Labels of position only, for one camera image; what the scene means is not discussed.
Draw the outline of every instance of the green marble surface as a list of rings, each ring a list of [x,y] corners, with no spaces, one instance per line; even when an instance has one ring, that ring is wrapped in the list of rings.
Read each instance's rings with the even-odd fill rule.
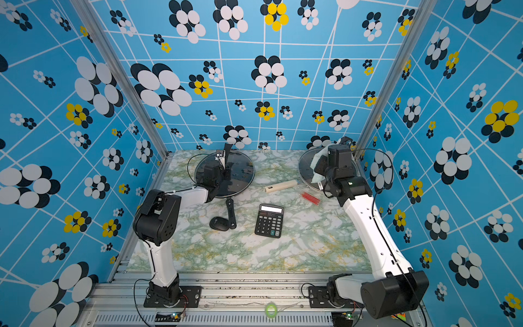
[[[187,175],[187,161],[198,153],[212,151],[177,151],[170,164],[162,190],[183,189],[192,185]],[[180,212],[176,232],[171,239],[174,265],[178,271],[309,271],[369,272],[370,262],[350,218],[335,199],[327,199],[305,185],[265,193],[263,187],[296,179],[301,150],[242,151],[254,162],[252,184],[233,197],[237,228],[226,232],[209,227],[212,217],[227,217],[225,199],[197,205]],[[193,174],[204,156],[191,161]],[[303,199],[308,191],[321,199],[319,206]],[[285,208],[282,236],[279,239],[254,234],[261,203]],[[147,251],[138,242],[128,270],[150,270]]]

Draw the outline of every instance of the robotic arm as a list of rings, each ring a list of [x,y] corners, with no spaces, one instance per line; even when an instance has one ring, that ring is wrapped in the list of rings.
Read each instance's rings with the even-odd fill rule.
[[[149,281],[149,293],[164,303],[176,304],[180,299],[179,276],[174,268],[170,238],[176,230],[178,213],[186,207],[210,202],[218,193],[220,184],[230,172],[225,166],[231,144],[217,150],[215,161],[204,167],[196,186],[173,192],[157,189],[149,191],[136,213],[133,230],[149,249],[149,264],[153,278]]]
[[[377,319],[386,315],[414,310],[428,288],[423,271],[415,272],[392,240],[374,205],[372,190],[364,177],[356,175],[352,140],[343,137],[330,145],[314,172],[325,176],[331,194],[353,221],[369,255],[374,280],[363,280],[351,274],[329,278],[330,302],[343,306],[349,300],[363,303]]]

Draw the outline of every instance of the blue wallpaper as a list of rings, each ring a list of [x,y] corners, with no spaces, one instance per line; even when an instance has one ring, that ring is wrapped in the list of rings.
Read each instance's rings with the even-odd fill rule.
[[[68,1],[0,13],[0,326],[70,326],[161,158]]]
[[[175,151],[357,139],[419,0],[90,3]]]
[[[434,326],[523,325],[522,17],[439,0],[360,156]]]

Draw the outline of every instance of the metal mounting plate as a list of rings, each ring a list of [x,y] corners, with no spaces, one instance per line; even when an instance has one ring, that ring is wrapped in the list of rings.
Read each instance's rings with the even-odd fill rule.
[[[189,302],[187,302],[187,308],[197,308],[200,303],[201,286],[180,286],[180,300],[178,303],[173,304],[164,298],[154,295],[150,290],[145,296],[143,303],[144,308],[183,308],[185,307],[185,295]]]
[[[345,304],[341,308],[333,306],[328,300],[327,288],[324,286],[309,286],[308,291],[309,291],[309,305],[313,309],[319,309],[319,308],[354,309],[356,306],[358,306],[359,308],[364,307],[364,305],[359,302],[356,302],[356,305],[354,305],[355,301],[349,301],[349,302],[347,302],[347,304]]]

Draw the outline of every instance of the red brush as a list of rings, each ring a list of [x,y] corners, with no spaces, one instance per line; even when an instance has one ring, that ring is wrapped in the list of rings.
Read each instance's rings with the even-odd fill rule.
[[[302,196],[305,200],[308,200],[308,201],[314,203],[314,204],[317,205],[317,206],[320,205],[321,200],[318,199],[317,197],[314,197],[314,196],[310,195],[310,194],[307,193],[307,192],[303,192],[303,193],[301,194],[301,196]]]

